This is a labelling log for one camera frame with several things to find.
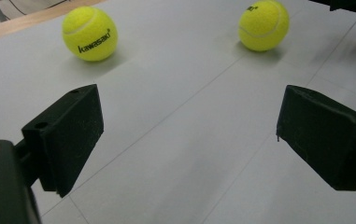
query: yellow tennis ball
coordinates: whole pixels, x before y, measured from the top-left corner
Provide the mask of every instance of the yellow tennis ball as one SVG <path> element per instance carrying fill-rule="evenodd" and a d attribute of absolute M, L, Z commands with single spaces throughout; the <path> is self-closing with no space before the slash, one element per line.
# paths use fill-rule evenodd
<path fill-rule="evenodd" d="M 62 23 L 64 43 L 85 61 L 101 61 L 117 47 L 118 34 L 113 20 L 101 9 L 78 7 Z"/>
<path fill-rule="evenodd" d="M 251 50 L 266 51 L 276 47 L 289 30 L 289 13 L 275 0 L 254 3 L 242 14 L 238 34 Z"/>

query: white table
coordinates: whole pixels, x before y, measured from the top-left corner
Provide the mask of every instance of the white table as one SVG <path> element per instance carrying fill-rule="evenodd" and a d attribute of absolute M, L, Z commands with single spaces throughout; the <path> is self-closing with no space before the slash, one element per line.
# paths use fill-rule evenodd
<path fill-rule="evenodd" d="M 284 41 L 239 43 L 243 0 L 109 0 L 115 54 L 73 56 L 62 17 L 0 37 L 0 139 L 66 92 L 96 83 L 105 132 L 74 190 L 35 183 L 44 223 L 356 224 L 356 192 L 330 188 L 275 136 L 286 85 L 356 110 L 356 14 L 282 0 Z"/>

